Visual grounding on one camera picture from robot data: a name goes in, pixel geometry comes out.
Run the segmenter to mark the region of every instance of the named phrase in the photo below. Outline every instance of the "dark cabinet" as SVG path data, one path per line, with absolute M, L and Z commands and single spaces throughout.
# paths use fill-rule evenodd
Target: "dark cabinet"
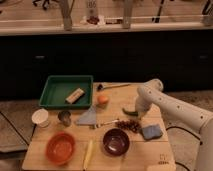
M 0 98 L 39 98 L 49 75 L 160 78 L 166 91 L 212 89 L 212 30 L 0 37 Z

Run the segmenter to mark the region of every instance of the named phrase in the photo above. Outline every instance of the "green vegetable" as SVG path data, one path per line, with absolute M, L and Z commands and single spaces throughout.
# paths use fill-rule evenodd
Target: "green vegetable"
M 124 108 L 122 108 L 122 111 L 123 111 L 123 113 L 126 114 L 126 115 L 131 115 L 131 116 L 138 116 L 138 115 L 139 115 L 138 111 L 127 111 L 127 110 L 124 109 Z

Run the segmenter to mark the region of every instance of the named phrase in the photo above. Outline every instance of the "chair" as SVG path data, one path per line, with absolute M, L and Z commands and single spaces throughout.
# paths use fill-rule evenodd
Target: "chair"
M 42 8 L 43 8 L 44 10 L 47 10 L 46 4 L 49 5 L 49 4 L 50 4 L 50 0 L 33 0 L 33 5 L 37 7 L 37 2 L 38 2 L 38 1 L 43 1 Z

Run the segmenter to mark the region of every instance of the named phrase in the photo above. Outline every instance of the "sponge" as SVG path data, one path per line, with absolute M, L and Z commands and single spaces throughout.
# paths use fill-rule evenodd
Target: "sponge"
M 143 136 L 145 140 L 157 139 L 163 135 L 163 132 L 161 131 L 159 124 L 141 128 L 139 130 L 139 133 Z

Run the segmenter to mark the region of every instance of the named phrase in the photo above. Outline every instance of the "green tray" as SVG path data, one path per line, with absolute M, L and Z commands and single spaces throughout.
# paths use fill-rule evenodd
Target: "green tray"
M 75 103 L 65 99 L 77 88 L 85 94 Z M 91 75 L 49 76 L 42 92 L 39 106 L 46 109 L 85 109 L 92 104 L 93 77 Z

